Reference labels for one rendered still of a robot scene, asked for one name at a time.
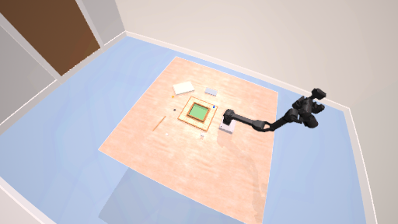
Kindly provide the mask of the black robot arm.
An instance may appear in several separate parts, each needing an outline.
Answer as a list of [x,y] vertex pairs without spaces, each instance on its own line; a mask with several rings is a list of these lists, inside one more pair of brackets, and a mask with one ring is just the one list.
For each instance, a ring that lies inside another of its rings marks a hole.
[[[322,104],[320,105],[316,104],[316,101],[314,102],[313,107],[314,109],[312,109],[311,106],[303,105],[298,110],[290,108],[283,117],[275,121],[273,124],[267,121],[260,121],[260,120],[254,121],[249,118],[236,114],[234,110],[227,109],[223,114],[224,119],[222,123],[229,126],[232,120],[236,120],[243,124],[251,126],[255,131],[261,131],[261,132],[274,131],[278,129],[280,126],[292,122],[300,124],[302,124],[303,122],[305,127],[316,128],[319,125],[319,123],[317,122],[316,118],[312,115],[312,113],[318,114],[319,112],[323,111],[325,107]],[[268,125],[270,127],[264,128],[265,125]]]

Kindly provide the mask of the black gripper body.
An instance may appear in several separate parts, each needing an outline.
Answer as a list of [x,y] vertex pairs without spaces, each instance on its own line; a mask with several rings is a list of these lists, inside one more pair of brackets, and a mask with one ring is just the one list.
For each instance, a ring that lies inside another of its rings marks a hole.
[[311,106],[311,108],[314,109],[314,107],[312,106],[314,104],[314,102],[312,100],[314,100],[315,98],[317,98],[318,100],[321,100],[324,97],[326,98],[326,93],[324,91],[322,91],[321,89],[317,88],[312,91],[311,96],[306,97],[305,99],[300,101],[300,103],[293,103],[292,107],[294,109],[298,110],[298,109],[300,109],[301,106],[306,105],[306,106]]

